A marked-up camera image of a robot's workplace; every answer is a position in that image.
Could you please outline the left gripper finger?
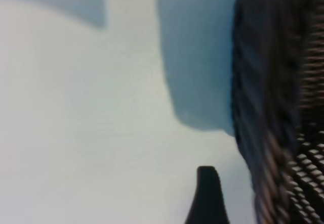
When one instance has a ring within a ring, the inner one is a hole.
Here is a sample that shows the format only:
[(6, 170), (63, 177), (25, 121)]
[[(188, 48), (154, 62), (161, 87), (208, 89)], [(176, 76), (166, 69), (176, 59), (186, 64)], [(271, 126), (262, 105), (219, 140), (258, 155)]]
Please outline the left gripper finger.
[(198, 167), (195, 195), (185, 222), (229, 224), (220, 178), (214, 167)]

